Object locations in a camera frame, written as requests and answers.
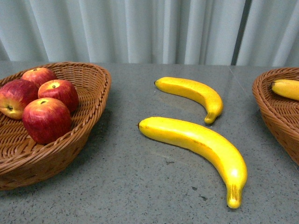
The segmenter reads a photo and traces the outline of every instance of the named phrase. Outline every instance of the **fake fruit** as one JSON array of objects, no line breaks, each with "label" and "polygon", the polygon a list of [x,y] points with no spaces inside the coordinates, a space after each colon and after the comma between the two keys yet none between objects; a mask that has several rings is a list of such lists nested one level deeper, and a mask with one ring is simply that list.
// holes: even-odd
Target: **fake fruit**
[{"label": "fake fruit", "polygon": [[247,181],[247,168],[238,149],[226,138],[204,126],[191,122],[150,117],[139,122],[145,136],[187,148],[209,160],[227,187],[227,204],[236,209],[242,202],[242,189]]},{"label": "fake fruit", "polygon": [[41,85],[38,98],[51,97],[61,100],[72,113],[79,105],[75,86],[68,80],[54,79]]},{"label": "fake fruit", "polygon": [[276,94],[289,99],[299,100],[299,81],[277,79],[271,83],[271,89]]},{"label": "fake fruit", "polygon": [[203,105],[207,111],[204,119],[207,124],[212,124],[222,113],[220,95],[206,84],[185,78],[163,77],[155,81],[155,86],[163,92],[186,97]]},{"label": "fake fruit", "polygon": [[71,130],[70,111],[55,98],[41,98],[29,103],[22,120],[30,137],[39,144],[56,141]]},{"label": "fake fruit", "polygon": [[26,79],[36,84],[39,88],[45,82],[57,79],[56,74],[48,68],[36,68],[26,71],[22,75],[22,79]]},{"label": "fake fruit", "polygon": [[25,79],[15,79],[0,89],[0,111],[13,119],[22,119],[24,108],[38,99],[37,86]]}]

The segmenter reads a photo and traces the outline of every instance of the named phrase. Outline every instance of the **granite countertop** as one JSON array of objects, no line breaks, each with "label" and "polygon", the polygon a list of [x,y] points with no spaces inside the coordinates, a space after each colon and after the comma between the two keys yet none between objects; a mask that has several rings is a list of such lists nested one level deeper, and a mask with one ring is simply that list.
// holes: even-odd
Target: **granite countertop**
[{"label": "granite countertop", "polygon": [[[0,78],[43,62],[0,62]],[[106,108],[80,154],[58,175],[0,191],[3,224],[298,223],[299,166],[265,126],[251,86],[266,67],[99,63],[112,77]],[[212,164],[186,149],[143,136],[150,116],[205,125],[205,109],[159,91],[164,76],[203,82],[222,97],[209,126],[243,155],[248,180],[240,208]]]}]

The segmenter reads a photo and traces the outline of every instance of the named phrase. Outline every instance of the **woven basket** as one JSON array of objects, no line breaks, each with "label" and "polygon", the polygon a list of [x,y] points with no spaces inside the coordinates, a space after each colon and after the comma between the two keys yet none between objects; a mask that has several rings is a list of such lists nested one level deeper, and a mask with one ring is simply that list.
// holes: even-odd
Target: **woven basket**
[{"label": "woven basket", "polygon": [[[106,69],[91,63],[73,62],[39,67],[50,68],[58,79],[71,81],[78,92],[79,106],[72,113],[71,131],[47,145],[36,144],[22,121],[0,114],[0,190],[37,183],[64,170],[85,145],[106,105],[111,85]],[[20,78],[27,70],[0,80],[0,87]]]},{"label": "woven basket", "polygon": [[299,165],[299,101],[273,93],[270,84],[276,79],[299,80],[299,68],[273,69],[261,74],[253,82],[253,95],[266,126]]}]

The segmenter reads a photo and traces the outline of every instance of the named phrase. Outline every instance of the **red apple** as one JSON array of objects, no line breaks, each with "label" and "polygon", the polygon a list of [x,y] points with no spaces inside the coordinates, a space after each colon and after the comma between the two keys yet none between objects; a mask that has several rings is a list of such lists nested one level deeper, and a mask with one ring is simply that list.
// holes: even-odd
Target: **red apple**
[{"label": "red apple", "polygon": [[25,79],[15,79],[0,89],[0,111],[13,119],[22,119],[24,108],[38,99],[37,86]]},{"label": "red apple", "polygon": [[29,103],[22,121],[30,137],[39,144],[56,141],[71,130],[71,114],[58,99],[41,98]]},{"label": "red apple", "polygon": [[64,79],[48,81],[39,87],[38,98],[51,97],[61,100],[72,113],[79,105],[79,97],[73,83]]},{"label": "red apple", "polygon": [[37,69],[31,69],[26,71],[22,75],[22,79],[26,79],[28,81],[35,83],[39,88],[45,82],[48,82],[53,79],[57,79],[57,76],[51,69],[37,68]]}]

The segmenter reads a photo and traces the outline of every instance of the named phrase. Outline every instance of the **banana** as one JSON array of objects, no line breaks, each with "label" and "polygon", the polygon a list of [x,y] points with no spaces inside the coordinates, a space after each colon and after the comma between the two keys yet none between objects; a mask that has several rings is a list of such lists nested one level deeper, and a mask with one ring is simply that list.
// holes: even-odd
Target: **banana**
[{"label": "banana", "polygon": [[238,149],[226,138],[204,126],[188,121],[149,117],[139,122],[145,136],[189,149],[210,161],[227,187],[227,204],[236,209],[242,202],[247,168]]},{"label": "banana", "polygon": [[155,86],[163,92],[186,97],[203,105],[207,111],[204,119],[207,124],[213,123],[222,113],[222,99],[208,85],[190,79],[163,77],[155,81]]},{"label": "banana", "polygon": [[271,89],[276,94],[290,99],[299,100],[299,81],[278,79],[271,83]]}]

